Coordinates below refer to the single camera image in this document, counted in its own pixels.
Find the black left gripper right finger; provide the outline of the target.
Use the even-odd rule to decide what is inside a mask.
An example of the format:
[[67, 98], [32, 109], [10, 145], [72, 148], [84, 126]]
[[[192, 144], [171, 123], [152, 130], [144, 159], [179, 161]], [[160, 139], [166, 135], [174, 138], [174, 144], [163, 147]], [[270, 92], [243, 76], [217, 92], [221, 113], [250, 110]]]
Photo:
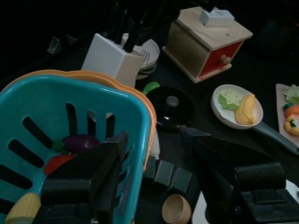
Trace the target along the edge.
[[299, 224], [299, 202], [282, 165], [263, 153], [194, 129], [180, 129], [206, 199], [210, 224]]

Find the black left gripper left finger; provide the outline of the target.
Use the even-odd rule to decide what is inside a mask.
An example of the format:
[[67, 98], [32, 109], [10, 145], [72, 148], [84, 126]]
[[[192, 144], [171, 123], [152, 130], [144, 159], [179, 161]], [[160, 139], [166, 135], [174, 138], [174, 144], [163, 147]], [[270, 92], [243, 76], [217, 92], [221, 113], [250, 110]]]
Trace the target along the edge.
[[32, 224], [112, 224], [127, 140], [122, 131], [52, 172]]

